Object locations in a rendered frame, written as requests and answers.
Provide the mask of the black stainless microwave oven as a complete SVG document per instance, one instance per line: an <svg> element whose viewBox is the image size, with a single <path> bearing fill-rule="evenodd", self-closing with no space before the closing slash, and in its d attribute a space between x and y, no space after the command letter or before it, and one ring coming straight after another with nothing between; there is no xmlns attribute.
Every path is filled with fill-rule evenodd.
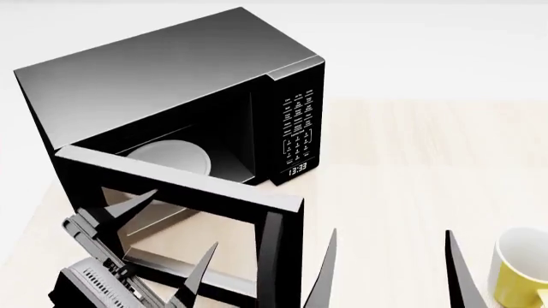
<svg viewBox="0 0 548 308"><path fill-rule="evenodd" d="M209 130L270 181L275 81L325 60L238 7L14 71L47 153L65 145L124 155Z"/></svg>

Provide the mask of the yellow and white mug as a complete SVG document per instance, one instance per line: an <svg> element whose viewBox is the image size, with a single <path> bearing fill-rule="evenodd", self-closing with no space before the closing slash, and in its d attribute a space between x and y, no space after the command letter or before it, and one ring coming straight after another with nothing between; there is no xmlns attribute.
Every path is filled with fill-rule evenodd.
<svg viewBox="0 0 548 308"><path fill-rule="evenodd" d="M548 308L548 229L509 228L499 236L488 291L504 308Z"/></svg>

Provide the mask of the black microwave control panel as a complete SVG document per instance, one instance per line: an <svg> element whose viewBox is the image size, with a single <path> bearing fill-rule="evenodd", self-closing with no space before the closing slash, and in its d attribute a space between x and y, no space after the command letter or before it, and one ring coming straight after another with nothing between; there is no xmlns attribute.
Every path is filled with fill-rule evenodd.
<svg viewBox="0 0 548 308"><path fill-rule="evenodd" d="M319 166L325 64L275 81L268 177L279 186Z"/></svg>

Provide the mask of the black glass microwave door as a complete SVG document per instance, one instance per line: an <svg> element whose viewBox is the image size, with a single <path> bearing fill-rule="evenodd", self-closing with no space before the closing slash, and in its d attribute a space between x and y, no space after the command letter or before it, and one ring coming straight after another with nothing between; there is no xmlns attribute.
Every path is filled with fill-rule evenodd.
<svg viewBox="0 0 548 308"><path fill-rule="evenodd" d="M107 207L158 189L153 199L254 225L257 264L266 215L283 215L283 237L277 265L278 308L301 304L304 230L302 197L268 195L246 184L135 161L101 151L66 145L52 163L76 212ZM231 305L256 305L257 294L232 291L216 281L201 289L205 297Z"/></svg>

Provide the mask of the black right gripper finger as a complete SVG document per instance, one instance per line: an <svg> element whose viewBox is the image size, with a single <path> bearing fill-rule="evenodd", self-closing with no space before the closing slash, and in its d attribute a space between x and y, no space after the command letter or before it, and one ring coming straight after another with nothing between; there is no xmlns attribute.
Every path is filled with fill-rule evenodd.
<svg viewBox="0 0 548 308"><path fill-rule="evenodd" d="M337 259L337 230L334 228L317 279L303 308L329 308Z"/></svg>
<svg viewBox="0 0 548 308"><path fill-rule="evenodd" d="M444 232L444 257L451 308L488 308L474 284L452 230Z"/></svg>

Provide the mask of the white glass turntable plate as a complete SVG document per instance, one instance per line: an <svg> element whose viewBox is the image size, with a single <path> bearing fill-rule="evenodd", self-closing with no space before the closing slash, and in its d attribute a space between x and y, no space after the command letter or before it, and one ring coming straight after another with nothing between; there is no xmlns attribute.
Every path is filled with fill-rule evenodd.
<svg viewBox="0 0 548 308"><path fill-rule="evenodd" d="M206 151L185 140L160 140L149 143L132 151L127 157L193 174L211 173L211 159Z"/></svg>

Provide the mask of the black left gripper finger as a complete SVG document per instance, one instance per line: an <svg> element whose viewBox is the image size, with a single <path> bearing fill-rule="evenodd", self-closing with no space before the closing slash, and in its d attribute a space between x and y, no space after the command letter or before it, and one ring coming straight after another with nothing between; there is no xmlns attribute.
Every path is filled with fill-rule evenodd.
<svg viewBox="0 0 548 308"><path fill-rule="evenodd" d="M116 233L144 210L152 202L157 192L158 189L152 189L150 192L107 207L80 208L78 209L78 215L91 225L93 230L92 238L98 238L103 234Z"/></svg>
<svg viewBox="0 0 548 308"><path fill-rule="evenodd" d="M214 243L211 248L206 251L197 265L194 266L194 269L191 271L183 286L177 289L176 293L171 297L168 302L168 308L194 308L200 283L202 282L203 276L217 246L218 243Z"/></svg>

